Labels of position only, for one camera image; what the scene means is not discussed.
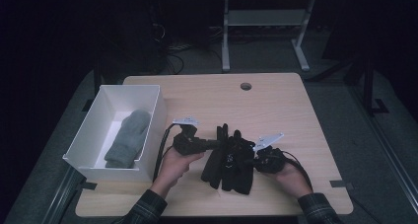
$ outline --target black glove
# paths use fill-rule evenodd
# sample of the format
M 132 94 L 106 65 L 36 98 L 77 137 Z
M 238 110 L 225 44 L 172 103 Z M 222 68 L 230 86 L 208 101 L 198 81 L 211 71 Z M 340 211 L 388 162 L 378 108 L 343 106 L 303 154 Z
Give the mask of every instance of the black glove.
M 208 182 L 209 185 L 218 189 L 219 183 L 222 178 L 222 163 L 225 158 L 227 142 L 228 142 L 228 125 L 217 127 L 217 140 L 221 142 L 221 146 L 218 149 L 214 149 L 209 156 L 205 168 L 203 169 L 200 179 L 203 182 Z
M 234 136 L 228 138 L 226 157 L 222 165 L 222 189 L 235 190 L 238 193 L 249 194 L 253 179 L 255 143 L 242 138 L 236 130 Z

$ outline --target white cardboard box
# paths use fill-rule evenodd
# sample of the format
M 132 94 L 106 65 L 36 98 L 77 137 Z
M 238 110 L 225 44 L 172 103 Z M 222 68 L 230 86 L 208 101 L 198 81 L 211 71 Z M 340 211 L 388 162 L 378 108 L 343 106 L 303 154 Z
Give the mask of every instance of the white cardboard box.
M 142 152 L 131 169 L 105 167 L 105 153 L 124 118 L 135 110 L 151 115 Z M 102 85 L 63 159 L 91 181 L 149 182 L 163 138 L 167 108 L 159 85 Z

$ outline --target gray carpet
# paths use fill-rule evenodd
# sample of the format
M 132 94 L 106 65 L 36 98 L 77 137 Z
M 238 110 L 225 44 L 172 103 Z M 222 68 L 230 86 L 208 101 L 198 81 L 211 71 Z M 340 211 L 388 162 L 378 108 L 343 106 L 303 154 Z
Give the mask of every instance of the gray carpet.
M 336 63 L 321 59 L 327 32 L 308 32 L 303 49 L 311 64 L 310 72 L 303 72 L 297 62 L 289 39 L 291 33 L 278 38 L 257 40 L 247 44 L 232 44 L 231 73 L 296 72 L 302 78 L 311 77 Z M 212 50 L 220 53 L 220 44 L 212 44 Z M 214 51 L 191 49 L 177 54 L 184 60 L 181 74 L 221 73 L 221 61 Z M 171 57 L 178 69 L 179 61 Z M 320 83 L 306 83 L 306 89 L 319 119 L 331 152 L 343 180 L 351 185 L 349 193 L 357 200 L 353 213 L 341 216 L 346 223 L 418 223 L 417 213 L 408 201 L 386 158 L 380 140 L 371 129 L 370 118 L 364 114 L 355 95 L 361 87 L 349 88 L 343 83 L 346 69 Z M 94 97 L 93 72 L 80 84 L 67 110 L 51 135 L 34 170 L 19 198 L 9 213 L 6 223 L 110 223 L 112 218 L 81 218 L 74 208 L 79 192 L 61 217 L 51 221 L 50 204 L 67 172 L 68 165 L 62 160 L 86 112 L 83 107 Z M 390 85 L 379 73 L 375 77 L 375 98 L 380 98 L 390 113 L 377 114 L 378 122 L 412 180 L 417 184 L 414 159 L 418 147 L 418 125 L 402 103 L 396 98 Z

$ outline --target sleeve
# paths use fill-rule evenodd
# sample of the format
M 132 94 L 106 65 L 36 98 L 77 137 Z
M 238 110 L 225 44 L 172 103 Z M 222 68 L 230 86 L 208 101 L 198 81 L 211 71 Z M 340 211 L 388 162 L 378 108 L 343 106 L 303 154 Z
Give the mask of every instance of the sleeve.
M 323 193 L 311 193 L 302 196 L 298 199 L 298 202 L 310 224 L 343 223 Z
M 161 214 L 166 208 L 166 201 L 147 189 L 135 203 L 128 214 L 115 224 L 152 224 L 158 223 Z

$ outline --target left hand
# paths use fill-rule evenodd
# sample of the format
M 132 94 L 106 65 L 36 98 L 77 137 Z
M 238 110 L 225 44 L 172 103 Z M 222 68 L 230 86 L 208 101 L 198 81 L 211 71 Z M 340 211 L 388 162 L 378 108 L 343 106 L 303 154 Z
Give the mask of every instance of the left hand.
M 178 179 L 189 170 L 190 163 L 203 156 L 204 153 L 182 156 L 172 147 L 164 156 L 160 173 L 151 185 L 150 190 L 165 198 L 170 188 L 175 186 Z

